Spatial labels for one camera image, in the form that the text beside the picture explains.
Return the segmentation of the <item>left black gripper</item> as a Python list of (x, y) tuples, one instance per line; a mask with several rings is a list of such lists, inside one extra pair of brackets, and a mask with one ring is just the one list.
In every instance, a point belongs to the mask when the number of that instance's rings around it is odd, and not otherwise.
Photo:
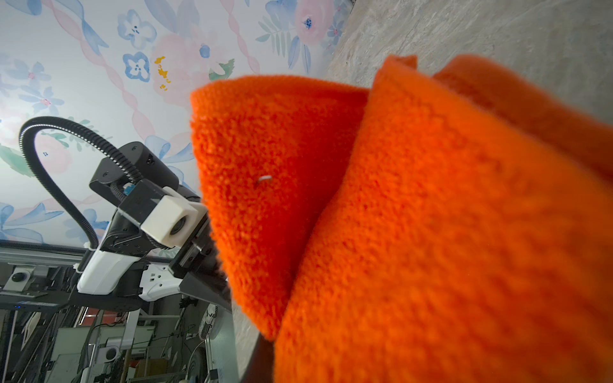
[(89, 295), (125, 290), (129, 297), (152, 303), (182, 294), (228, 309), (228, 282), (220, 271), (208, 213), (183, 247), (165, 247), (140, 229), (164, 196), (162, 188), (170, 187), (192, 202), (201, 203), (199, 196), (183, 187), (178, 176), (141, 143), (129, 143), (119, 151), (141, 178), (132, 180), (111, 159), (104, 159), (89, 183), (117, 208), (88, 262)]

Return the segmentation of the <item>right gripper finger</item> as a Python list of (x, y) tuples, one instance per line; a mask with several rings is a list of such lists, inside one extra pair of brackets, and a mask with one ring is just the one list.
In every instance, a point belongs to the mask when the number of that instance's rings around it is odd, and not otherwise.
[(241, 383), (273, 383), (275, 346), (263, 335), (258, 336)]

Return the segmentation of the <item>orange microfiber cloth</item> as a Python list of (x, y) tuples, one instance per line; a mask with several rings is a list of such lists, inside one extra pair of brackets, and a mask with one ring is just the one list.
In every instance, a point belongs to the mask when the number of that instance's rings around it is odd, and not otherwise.
[(231, 295), (273, 382), (610, 382), (612, 127), (506, 68), (195, 91)]

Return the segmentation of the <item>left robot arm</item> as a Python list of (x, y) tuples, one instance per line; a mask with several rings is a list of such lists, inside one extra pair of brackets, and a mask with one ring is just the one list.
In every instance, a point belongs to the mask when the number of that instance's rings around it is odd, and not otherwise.
[(99, 248), (78, 281), (78, 292), (152, 303), (183, 294), (229, 311), (208, 210), (198, 195), (145, 145), (120, 149), (143, 176), (132, 182), (104, 159), (89, 186), (117, 208)]

